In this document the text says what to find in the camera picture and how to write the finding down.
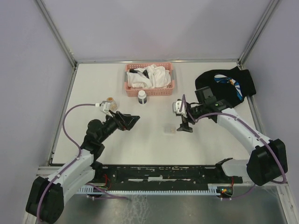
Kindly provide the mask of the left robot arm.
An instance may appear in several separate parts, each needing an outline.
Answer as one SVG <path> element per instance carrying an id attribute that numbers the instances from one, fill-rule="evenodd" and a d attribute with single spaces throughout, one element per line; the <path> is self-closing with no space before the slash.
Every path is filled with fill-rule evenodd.
<path id="1" fill-rule="evenodd" d="M 106 116 L 105 122 L 91 120 L 78 154 L 56 172 L 33 181 L 25 211 L 40 221 L 55 223 L 81 187 L 103 178 L 97 161 L 105 148 L 103 142 L 116 130 L 131 130 L 139 119 L 140 116 L 117 111 Z"/>

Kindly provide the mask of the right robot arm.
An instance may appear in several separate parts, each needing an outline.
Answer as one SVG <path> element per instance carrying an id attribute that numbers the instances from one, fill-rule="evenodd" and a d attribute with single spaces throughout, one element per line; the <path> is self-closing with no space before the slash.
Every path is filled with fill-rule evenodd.
<path id="1" fill-rule="evenodd" d="M 258 186 L 287 182 L 288 165 L 282 140 L 272 140 L 251 127 L 228 101 L 217 100 L 210 87 L 196 90 L 196 95 L 197 103 L 187 103 L 183 96 L 172 104 L 173 112 L 182 119 L 178 131 L 191 133 L 190 124 L 209 118 L 232 134 L 249 153 L 248 160 L 222 160 L 221 167 L 214 171 L 217 181 L 226 182 L 232 176 L 239 176 L 249 177 Z"/>

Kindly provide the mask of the clear pill bottle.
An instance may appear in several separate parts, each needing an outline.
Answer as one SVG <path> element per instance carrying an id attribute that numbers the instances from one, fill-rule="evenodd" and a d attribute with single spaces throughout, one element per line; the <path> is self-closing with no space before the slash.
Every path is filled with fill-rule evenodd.
<path id="1" fill-rule="evenodd" d="M 107 102 L 110 103 L 109 110 L 111 110 L 112 112 L 116 112 L 118 109 L 116 101 L 112 97 L 108 97 Z"/>

